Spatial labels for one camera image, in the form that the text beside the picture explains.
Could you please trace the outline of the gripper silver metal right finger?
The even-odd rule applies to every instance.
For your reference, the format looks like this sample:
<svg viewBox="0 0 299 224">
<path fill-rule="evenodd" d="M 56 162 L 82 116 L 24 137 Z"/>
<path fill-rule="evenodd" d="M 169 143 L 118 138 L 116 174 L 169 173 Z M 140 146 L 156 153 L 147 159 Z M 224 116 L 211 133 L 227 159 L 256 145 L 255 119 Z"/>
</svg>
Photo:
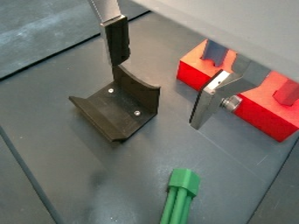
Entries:
<svg viewBox="0 0 299 224">
<path fill-rule="evenodd" d="M 232 73 L 219 70 L 199 92 L 189 118 L 196 130 L 217 111 L 223 100 L 256 88 L 271 72 L 269 68 L 241 54 L 236 55 L 231 70 Z"/>
</svg>

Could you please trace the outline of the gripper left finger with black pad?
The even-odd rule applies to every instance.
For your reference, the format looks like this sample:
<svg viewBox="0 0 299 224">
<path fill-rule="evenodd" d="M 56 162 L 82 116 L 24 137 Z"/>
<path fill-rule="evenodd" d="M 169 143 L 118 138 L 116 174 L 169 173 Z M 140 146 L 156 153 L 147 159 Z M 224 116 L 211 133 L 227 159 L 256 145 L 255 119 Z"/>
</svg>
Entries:
<svg viewBox="0 0 299 224">
<path fill-rule="evenodd" d="M 106 42 L 109 63 L 114 67 L 129 58 L 128 19 L 120 12 L 117 0 L 88 0 L 88 3 Z"/>
</svg>

